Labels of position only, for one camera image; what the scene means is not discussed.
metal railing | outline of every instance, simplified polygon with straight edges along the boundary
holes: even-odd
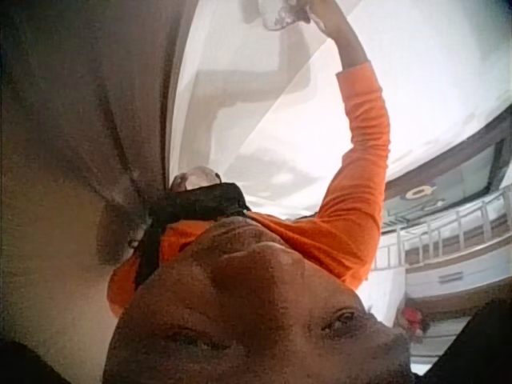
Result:
[[[458,208],[442,216],[428,218],[425,223],[416,227],[408,230],[397,229],[394,234],[396,239],[378,248],[372,270],[389,270],[399,266],[420,266],[452,258],[461,252],[467,252],[504,236],[510,236],[512,234],[511,195],[512,186],[508,186],[491,196],[483,198],[480,202]],[[497,204],[499,205],[499,214],[490,210],[492,206],[495,208]],[[473,223],[472,226],[465,227],[464,221],[470,221],[475,215],[480,216],[480,221],[476,224]],[[507,232],[498,238],[494,238],[492,221],[503,215],[506,216]],[[465,233],[479,227],[482,228],[483,242],[473,246],[468,245]],[[448,238],[456,238],[457,244],[455,250],[445,253],[443,243]],[[407,252],[411,250],[414,250],[414,257],[410,257],[415,259],[414,263],[409,263],[406,260]]]

man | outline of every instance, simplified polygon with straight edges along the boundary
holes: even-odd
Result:
[[[368,314],[356,290],[380,236],[390,124],[382,92],[335,0],[310,14],[334,40],[354,147],[316,218],[248,213],[166,228],[160,267],[120,266],[109,301],[122,314],[104,382],[411,382],[407,341]]]

